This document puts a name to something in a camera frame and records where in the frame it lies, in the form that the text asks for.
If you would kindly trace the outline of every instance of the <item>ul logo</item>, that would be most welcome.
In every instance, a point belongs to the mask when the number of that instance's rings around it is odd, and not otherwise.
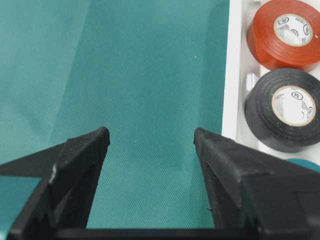
[[[291,32],[293,32],[295,35],[297,35],[299,37],[299,32],[295,29],[291,29]]]
[[[284,18],[278,21],[278,24],[282,25],[282,24],[286,24],[287,22],[289,22],[289,18],[285,16]]]
[[[298,91],[294,91],[293,93],[291,93],[291,96],[294,97],[297,100],[302,100],[304,99],[304,96],[302,96],[302,94]]]
[[[309,27],[309,25],[305,24],[305,25],[303,26],[303,31],[304,31],[304,34],[305,34],[305,35],[309,35],[309,33],[310,33],[310,27]]]
[[[313,111],[313,107],[310,106],[310,107],[308,108],[308,113],[307,113],[307,115],[306,115],[307,118],[309,118],[309,117],[311,116],[312,111]]]

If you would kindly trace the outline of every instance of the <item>red electrical tape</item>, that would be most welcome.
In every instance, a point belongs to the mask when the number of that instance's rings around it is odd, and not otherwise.
[[[310,71],[320,61],[320,12],[297,0],[269,1],[256,12],[247,43],[270,70]]]

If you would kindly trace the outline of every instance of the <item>electrical tape roll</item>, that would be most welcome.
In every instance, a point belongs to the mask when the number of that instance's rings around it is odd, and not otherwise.
[[[272,0],[256,12],[247,31],[255,59],[270,70],[306,72],[320,61],[320,13],[297,0]]]
[[[265,145],[286,153],[320,142],[320,81],[294,68],[262,76],[245,101],[245,118]]]

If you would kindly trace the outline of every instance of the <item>white tray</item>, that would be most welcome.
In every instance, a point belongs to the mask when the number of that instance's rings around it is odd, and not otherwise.
[[[253,87],[251,81],[254,81],[254,76],[260,78],[269,72],[255,60],[247,45],[248,27],[256,11],[266,2],[269,1],[230,0],[222,135],[282,159],[299,158],[320,165],[320,143],[297,153],[276,151],[253,135],[245,118],[245,100]],[[320,11],[320,0],[302,0],[302,2]],[[320,80],[320,65],[309,73]]]

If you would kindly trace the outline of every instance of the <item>green cloth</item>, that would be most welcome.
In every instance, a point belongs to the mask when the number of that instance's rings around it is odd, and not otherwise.
[[[301,158],[289,158],[288,161],[293,164],[297,164],[301,167],[305,167],[307,169],[311,169],[313,171],[320,173],[320,166],[313,163],[312,161],[304,160]]]
[[[6,240],[12,224],[40,182],[40,178],[0,176],[0,240]]]
[[[99,126],[89,228],[211,228],[196,127],[220,133],[228,0],[10,0],[0,163]]]

